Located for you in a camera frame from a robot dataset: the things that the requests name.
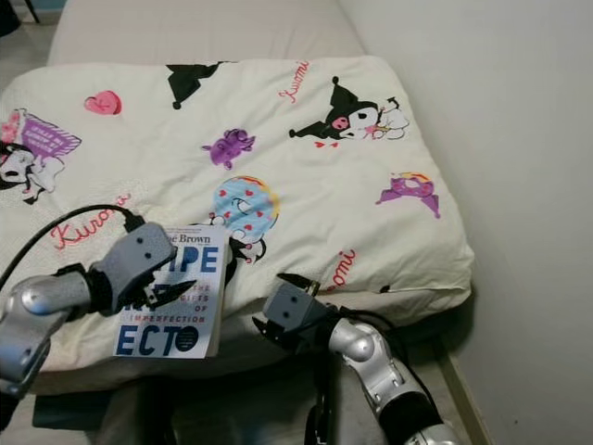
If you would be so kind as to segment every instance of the blue cartoon print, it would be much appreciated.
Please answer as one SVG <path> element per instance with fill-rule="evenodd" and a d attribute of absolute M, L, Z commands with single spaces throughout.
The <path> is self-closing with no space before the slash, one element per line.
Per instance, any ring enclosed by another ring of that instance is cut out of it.
<path fill-rule="evenodd" d="M 214 192 L 215 211 L 210 224 L 223 225 L 230 235 L 233 257 L 227 266 L 226 282 L 233 278 L 238 260 L 253 264 L 266 253 L 264 236 L 276 224 L 278 197 L 260 179 L 237 176 Z"/>

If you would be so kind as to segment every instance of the pink skull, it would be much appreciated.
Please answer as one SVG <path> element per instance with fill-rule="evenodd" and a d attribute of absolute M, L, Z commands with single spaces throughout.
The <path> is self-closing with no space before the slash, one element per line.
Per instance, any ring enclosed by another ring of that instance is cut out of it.
<path fill-rule="evenodd" d="M 350 126 L 348 119 L 345 117 L 337 118 L 335 121 L 332 122 L 332 127 L 336 130 L 345 130 Z"/>

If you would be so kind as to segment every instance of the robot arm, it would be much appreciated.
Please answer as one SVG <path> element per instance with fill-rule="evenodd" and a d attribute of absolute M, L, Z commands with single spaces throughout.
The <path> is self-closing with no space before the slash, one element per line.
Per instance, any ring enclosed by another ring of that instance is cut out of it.
<path fill-rule="evenodd" d="M 460 444 L 410 370 L 392 356 L 376 328 L 353 324 L 336 308 L 317 301 L 314 296 L 319 284 L 295 275 L 279 276 L 287 282 L 264 306 L 267 323 L 254 319 L 265 337 L 287 349 L 321 346 L 341 356 L 358 376 L 390 444 Z M 331 438 L 320 439 L 332 443 Z"/>
<path fill-rule="evenodd" d="M 86 313 L 113 315 L 126 305 L 157 307 L 177 299 L 194 282 L 155 294 L 152 272 L 172 260 L 176 248 L 163 228 L 143 223 L 120 239 L 86 272 L 80 264 L 55 275 L 34 276 L 14 286 L 0 313 L 0 392 L 3 429 L 50 350 L 50 337 Z"/>

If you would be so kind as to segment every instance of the black cable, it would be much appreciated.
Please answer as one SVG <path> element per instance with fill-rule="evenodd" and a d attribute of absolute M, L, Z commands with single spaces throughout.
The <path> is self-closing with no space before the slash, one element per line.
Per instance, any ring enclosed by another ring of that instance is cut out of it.
<path fill-rule="evenodd" d="M 17 410 L 20 400 L 9 394 L 0 393 L 0 433 L 6 429 L 12 419 L 12 414 Z"/>
<path fill-rule="evenodd" d="M 406 365 L 406 367 L 408 368 L 408 371 L 410 371 L 410 374 L 416 379 L 416 381 L 418 382 L 418 385 L 420 385 L 420 388 L 423 389 L 423 391 L 426 394 L 426 397 L 428 398 L 428 401 L 432 405 L 433 409 L 438 413 L 438 408 L 436 408 L 436 403 L 435 403 L 435 399 L 433 399 L 433 395 L 428 390 L 428 387 L 424 384 L 423 380 L 416 374 L 416 372 L 413 370 L 413 368 L 410 365 L 408 349 L 404 345 L 401 338 L 399 338 L 399 336 L 397 335 L 396 326 L 393 323 L 391 323 L 391 321 L 389 319 L 387 319 L 385 316 L 381 315 L 380 313 L 373 312 L 373 311 L 365 311 L 362 309 L 355 310 L 355 309 L 349 309 L 349 308 L 342 307 L 342 308 L 340 308 L 340 312 L 342 312 L 347 317 L 356 318 L 359 321 L 362 321 L 364 323 L 369 323 L 369 322 L 362 320 L 360 318 L 361 316 L 375 318 L 377 320 L 381 320 L 384 324 L 386 324 L 391 329 L 391 333 L 393 333 L 394 338 L 397 339 L 397 343 L 399 343 L 399 346 L 402 348 L 402 352 L 398 353 L 398 355 L 400 356 L 399 359 Z M 377 329 L 384 337 L 387 337 L 384 330 L 381 329 L 379 326 L 377 326 L 375 323 L 369 323 L 369 324 L 371 324 L 375 329 Z"/>
<path fill-rule="evenodd" d="M 10 275 L 14 272 L 14 270 L 17 268 L 17 266 L 19 265 L 19 263 L 22 261 L 22 259 L 27 255 L 27 253 L 29 253 L 29 251 L 32 249 L 32 247 L 41 238 L 43 238 L 48 232 L 50 232 L 56 226 L 58 226 L 59 224 L 62 224 L 64 221 L 67 221 L 70 218 L 73 218 L 73 217 L 78 216 L 80 214 L 86 213 L 88 211 L 94 211 L 94 210 L 114 210 L 114 211 L 119 211 L 120 213 L 123 214 L 123 216 L 126 219 L 126 224 L 125 225 L 126 225 L 126 230 L 128 232 L 130 232 L 131 230 L 133 230 L 135 228 L 135 226 L 140 225 L 138 219 L 141 219 L 141 217 L 134 215 L 128 209 L 125 209 L 125 208 L 120 207 L 120 206 L 114 206 L 112 204 L 94 204 L 92 206 L 80 207 L 79 209 L 76 209 L 76 210 L 73 210 L 73 211 L 69 211 L 68 213 L 60 216 L 59 218 L 54 219 L 52 222 L 50 222 L 49 224 L 47 224 L 46 226 L 44 226 L 29 241 L 27 241 L 27 244 L 25 244 L 22 247 L 21 250 L 19 250 L 19 253 L 17 253 L 17 255 L 15 256 L 15 258 L 13 258 L 13 260 L 8 264 L 8 267 L 6 267 L 6 270 L 4 271 L 4 273 L 2 274 L 2 276 L 0 277 L 0 291 L 2 290 L 2 288 L 4 287 L 4 285 L 6 284 L 6 281 L 8 281 L 8 278 L 10 277 Z"/>

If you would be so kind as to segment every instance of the pink heart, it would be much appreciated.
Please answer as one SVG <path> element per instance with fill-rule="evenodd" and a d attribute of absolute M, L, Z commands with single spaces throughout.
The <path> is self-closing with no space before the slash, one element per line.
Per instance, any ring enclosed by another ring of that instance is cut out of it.
<path fill-rule="evenodd" d="M 84 107 L 97 114 L 120 114 L 121 100 L 112 91 L 102 91 L 84 101 Z"/>

